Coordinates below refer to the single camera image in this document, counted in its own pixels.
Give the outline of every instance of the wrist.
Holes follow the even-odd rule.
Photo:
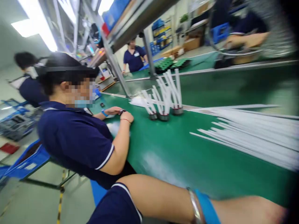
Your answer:
[[[108,109],[107,110],[103,109],[101,112],[105,117],[107,117],[109,115]]]
[[[122,123],[127,123],[129,125],[131,125],[131,122],[125,118],[121,118]]]

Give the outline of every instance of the hand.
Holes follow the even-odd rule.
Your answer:
[[[106,109],[104,112],[107,115],[115,115],[115,114],[118,114],[121,110],[122,110],[122,108],[120,108],[120,107],[111,107],[109,109]]]
[[[129,113],[128,111],[122,113],[121,119],[126,119],[130,123],[132,123],[134,121],[133,115],[131,113]]]
[[[260,46],[269,35],[267,33],[257,33],[246,36],[245,47],[252,48]]]

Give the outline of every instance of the blue cart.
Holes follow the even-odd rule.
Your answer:
[[[37,148],[36,151],[30,155],[28,158],[25,158],[30,150],[33,150],[33,148]],[[45,148],[42,144],[40,144],[40,141],[37,140],[33,142],[20,156],[20,158],[11,166],[8,168],[8,170],[5,172],[4,176],[8,177],[15,177],[19,178],[21,182],[25,182],[28,184],[34,184],[42,187],[47,187],[51,189],[57,189],[61,192],[64,192],[63,185],[69,181],[76,173],[73,173],[70,175],[70,170],[68,171],[68,177],[64,179],[60,184],[54,185],[50,183],[46,183],[39,180],[34,180],[29,178],[32,174],[34,174],[36,171],[38,171],[40,168],[42,168],[45,164],[48,162],[53,162],[59,166],[56,161],[54,161],[50,155],[46,152]]]

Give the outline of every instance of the factory worker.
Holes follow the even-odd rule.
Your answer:
[[[121,108],[111,107],[94,116],[79,108],[92,103],[97,72],[66,53],[53,53],[45,66],[35,68],[50,98],[42,103],[44,114],[38,123],[38,135],[51,157],[105,189],[120,177],[135,173],[126,160],[134,117],[129,112],[121,114],[113,139],[103,120],[119,114]]]
[[[34,79],[31,73],[31,68],[38,59],[29,52],[21,52],[15,54],[14,60],[25,77],[18,89],[20,95],[34,108],[40,107],[41,102],[49,101],[49,97],[44,94],[41,84]]]
[[[140,224],[143,216],[182,224],[280,224],[285,214],[285,208],[262,197],[211,200],[198,190],[134,174],[112,186],[88,224]]]
[[[130,72],[139,71],[144,66],[141,57],[144,58],[146,63],[149,62],[144,50],[136,46],[136,38],[134,38],[128,43],[128,49],[124,54],[124,69],[122,73],[124,74],[126,72],[127,64],[129,64]]]
[[[245,46],[245,48],[258,47],[269,35],[268,28],[263,20],[253,11],[249,11],[241,19],[226,42],[231,48]]]

